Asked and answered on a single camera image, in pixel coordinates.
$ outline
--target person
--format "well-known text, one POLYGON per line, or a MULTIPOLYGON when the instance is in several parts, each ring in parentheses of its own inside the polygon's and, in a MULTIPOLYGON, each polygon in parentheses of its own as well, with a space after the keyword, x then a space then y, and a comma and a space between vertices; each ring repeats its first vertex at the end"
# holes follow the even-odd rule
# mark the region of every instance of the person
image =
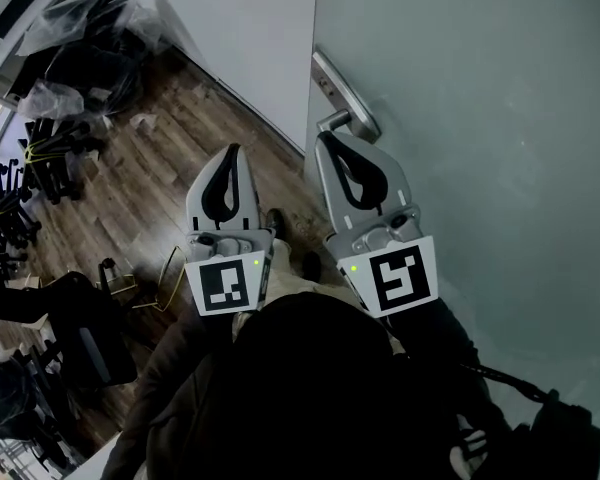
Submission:
POLYGON ((456 367, 479 359, 445 303, 382 325, 347 288, 317 282, 315 257, 310 279, 295 276, 281 212, 267 225, 277 239, 264 308, 229 315, 232 339, 226 319, 182 312, 102 478, 471 478, 510 428, 482 378, 456 367))

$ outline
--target white wall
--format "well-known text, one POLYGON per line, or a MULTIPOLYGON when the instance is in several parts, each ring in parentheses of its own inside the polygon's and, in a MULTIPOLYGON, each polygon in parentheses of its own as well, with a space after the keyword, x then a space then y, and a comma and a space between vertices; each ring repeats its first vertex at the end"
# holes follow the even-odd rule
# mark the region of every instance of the white wall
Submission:
POLYGON ((306 141, 315 0, 138 0, 298 147, 306 141))

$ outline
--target wall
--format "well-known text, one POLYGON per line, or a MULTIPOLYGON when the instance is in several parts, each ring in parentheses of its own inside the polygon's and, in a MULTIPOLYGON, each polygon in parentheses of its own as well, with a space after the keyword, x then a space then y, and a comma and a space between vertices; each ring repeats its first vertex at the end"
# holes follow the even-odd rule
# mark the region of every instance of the wall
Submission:
MULTIPOLYGON (((317 0, 315 39, 403 166, 483 361, 600 425, 600 0, 317 0)), ((329 110, 312 98, 312 141, 329 110)), ((538 409, 493 392, 514 423, 538 409)))
POLYGON ((138 0, 196 63, 304 149, 315 0, 138 0))

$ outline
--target plastic wrap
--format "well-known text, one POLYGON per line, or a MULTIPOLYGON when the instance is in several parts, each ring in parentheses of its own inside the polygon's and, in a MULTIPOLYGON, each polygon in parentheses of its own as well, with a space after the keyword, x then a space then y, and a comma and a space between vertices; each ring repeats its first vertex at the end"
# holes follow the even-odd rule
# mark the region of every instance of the plastic wrap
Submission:
POLYGON ((47 69, 46 79, 83 95, 83 117, 102 116, 124 110, 142 94, 139 68, 139 61, 133 57, 81 41, 60 49, 47 69))
POLYGON ((31 119, 63 119, 84 112, 84 98, 67 85, 38 80, 28 96, 18 104, 18 114, 31 119))
POLYGON ((65 0, 46 9, 32 23, 16 55, 78 41, 85 35, 89 11, 101 0, 65 0))
POLYGON ((126 27, 142 39, 147 49, 154 55, 168 46, 162 39, 164 27, 156 11, 135 5, 126 27))
POLYGON ((15 359, 0 363, 0 425, 27 411, 34 397, 22 366, 15 359))
POLYGON ((156 114, 136 114, 129 119, 129 124, 134 130, 137 130, 141 123, 146 124, 150 130, 155 130, 158 116, 156 114))

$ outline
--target dark jacket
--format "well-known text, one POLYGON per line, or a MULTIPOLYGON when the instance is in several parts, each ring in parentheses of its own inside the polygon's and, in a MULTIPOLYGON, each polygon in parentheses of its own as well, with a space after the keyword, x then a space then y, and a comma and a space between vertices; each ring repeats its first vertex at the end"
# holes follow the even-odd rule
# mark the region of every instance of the dark jacket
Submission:
POLYGON ((103 479, 338 475, 457 478, 449 451, 457 414, 490 435, 508 427, 442 301, 391 317, 407 354, 355 308, 313 293, 254 314, 236 342, 216 346, 186 311, 142 376, 103 479))

